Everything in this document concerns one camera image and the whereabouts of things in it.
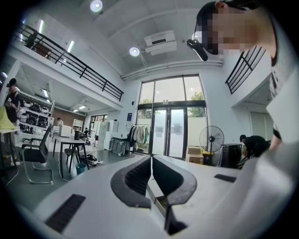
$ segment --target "black railing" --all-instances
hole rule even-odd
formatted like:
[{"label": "black railing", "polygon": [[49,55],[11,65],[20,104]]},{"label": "black railing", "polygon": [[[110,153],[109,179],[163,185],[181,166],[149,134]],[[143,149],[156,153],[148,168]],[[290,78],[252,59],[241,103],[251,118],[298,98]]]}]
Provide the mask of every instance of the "black railing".
[{"label": "black railing", "polygon": [[233,94],[251,74],[257,66],[266,50],[255,46],[253,49],[241,53],[237,64],[230,73],[226,84],[228,84],[230,93]]},{"label": "black railing", "polygon": [[35,51],[39,55],[47,58],[55,64],[60,64],[66,69],[75,72],[79,78],[85,78],[94,83],[102,91],[105,91],[112,96],[116,97],[119,101],[123,95],[123,91],[117,88],[110,81],[105,79],[95,70],[90,68],[84,62],[80,61],[77,57],[67,52],[66,49],[59,46],[57,43],[47,38],[43,34],[38,33],[32,27],[21,24],[13,36],[13,40],[19,41],[26,47]]}]

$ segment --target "neck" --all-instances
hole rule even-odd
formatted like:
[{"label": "neck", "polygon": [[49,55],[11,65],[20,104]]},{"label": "neck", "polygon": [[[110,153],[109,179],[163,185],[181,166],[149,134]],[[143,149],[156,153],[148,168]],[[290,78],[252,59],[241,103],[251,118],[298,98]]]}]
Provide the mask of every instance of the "neck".
[{"label": "neck", "polygon": [[276,54],[276,41],[269,14],[261,7],[249,11],[256,26],[256,45],[266,49],[272,58]]}]

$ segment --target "cardboard box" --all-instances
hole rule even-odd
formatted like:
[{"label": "cardboard box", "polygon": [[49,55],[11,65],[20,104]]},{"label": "cardboard box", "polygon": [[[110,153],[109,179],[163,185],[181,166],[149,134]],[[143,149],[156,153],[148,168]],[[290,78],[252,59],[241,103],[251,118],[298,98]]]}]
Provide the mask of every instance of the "cardboard box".
[{"label": "cardboard box", "polygon": [[202,155],[189,155],[189,154],[187,154],[186,162],[204,164],[204,157]]},{"label": "cardboard box", "polygon": [[201,155],[201,148],[188,147],[187,154],[189,154],[189,155]]}]

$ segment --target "chair backrest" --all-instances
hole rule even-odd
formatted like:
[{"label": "chair backrest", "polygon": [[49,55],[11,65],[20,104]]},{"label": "chair backrest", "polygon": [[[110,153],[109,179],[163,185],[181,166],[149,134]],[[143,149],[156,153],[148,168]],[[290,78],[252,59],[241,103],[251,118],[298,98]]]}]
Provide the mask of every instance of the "chair backrest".
[{"label": "chair backrest", "polygon": [[45,160],[47,160],[47,155],[48,155],[48,149],[47,149],[47,146],[46,146],[46,140],[47,140],[48,135],[49,135],[50,132],[52,131],[52,128],[53,128],[52,125],[50,125],[50,126],[47,128],[47,131],[46,131],[46,133],[45,133],[44,136],[43,136],[43,139],[42,139],[42,141],[41,141],[41,144],[39,145],[39,150],[40,150],[40,152],[42,153],[42,155],[44,156]]}]

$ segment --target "chair armrest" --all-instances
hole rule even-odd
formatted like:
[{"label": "chair armrest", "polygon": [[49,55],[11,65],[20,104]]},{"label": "chair armrest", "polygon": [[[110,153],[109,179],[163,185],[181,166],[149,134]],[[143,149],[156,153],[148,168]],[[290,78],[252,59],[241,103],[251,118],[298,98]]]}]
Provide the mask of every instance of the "chair armrest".
[{"label": "chair armrest", "polygon": [[24,148],[39,148],[38,145],[32,145],[32,144],[22,144],[22,149]]}]

